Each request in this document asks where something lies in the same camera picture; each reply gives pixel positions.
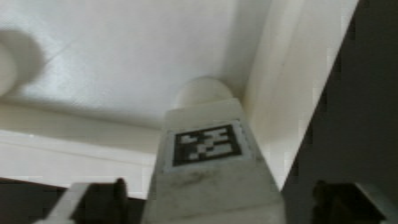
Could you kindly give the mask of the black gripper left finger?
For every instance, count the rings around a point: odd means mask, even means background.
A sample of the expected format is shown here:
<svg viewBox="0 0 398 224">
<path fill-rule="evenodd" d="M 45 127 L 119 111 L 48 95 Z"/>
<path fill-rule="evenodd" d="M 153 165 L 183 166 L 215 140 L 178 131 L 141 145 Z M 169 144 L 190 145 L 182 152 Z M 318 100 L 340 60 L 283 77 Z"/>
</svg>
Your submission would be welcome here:
<svg viewBox="0 0 398 224">
<path fill-rule="evenodd" d="M 52 211 L 34 224 L 125 224 L 128 208 L 126 182 L 75 183 Z"/>
</svg>

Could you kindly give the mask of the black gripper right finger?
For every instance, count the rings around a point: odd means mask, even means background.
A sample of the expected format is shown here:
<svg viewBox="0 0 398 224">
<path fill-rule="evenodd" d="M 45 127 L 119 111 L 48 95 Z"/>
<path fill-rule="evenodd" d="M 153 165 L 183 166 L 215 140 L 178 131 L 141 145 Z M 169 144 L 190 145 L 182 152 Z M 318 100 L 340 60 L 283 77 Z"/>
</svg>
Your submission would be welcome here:
<svg viewBox="0 0 398 224">
<path fill-rule="evenodd" d="M 366 183 L 317 182 L 311 224 L 398 224 L 398 206 Z"/>
</svg>

